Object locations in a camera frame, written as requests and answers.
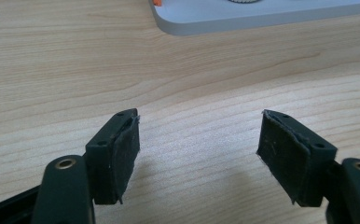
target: rubber jaw pad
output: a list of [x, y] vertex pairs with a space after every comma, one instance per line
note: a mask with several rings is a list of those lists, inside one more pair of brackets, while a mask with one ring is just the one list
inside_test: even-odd
[[87, 143], [84, 157], [96, 204], [122, 203], [139, 150], [136, 109], [117, 113]]
[[290, 196], [292, 203], [318, 207], [323, 200], [324, 172], [337, 149], [296, 121], [264, 110], [257, 155]]

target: gray plastic base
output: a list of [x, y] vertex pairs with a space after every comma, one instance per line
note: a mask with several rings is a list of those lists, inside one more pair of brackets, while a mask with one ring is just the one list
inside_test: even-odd
[[157, 26], [170, 35], [198, 35], [360, 14], [360, 0], [148, 0]]

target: wooden table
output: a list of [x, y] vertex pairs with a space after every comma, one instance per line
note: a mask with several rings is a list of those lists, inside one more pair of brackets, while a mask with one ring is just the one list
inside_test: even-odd
[[182, 37], [146, 0], [0, 1], [0, 201], [132, 107], [141, 152], [97, 223], [325, 223], [256, 155], [261, 111], [360, 158], [360, 15]]

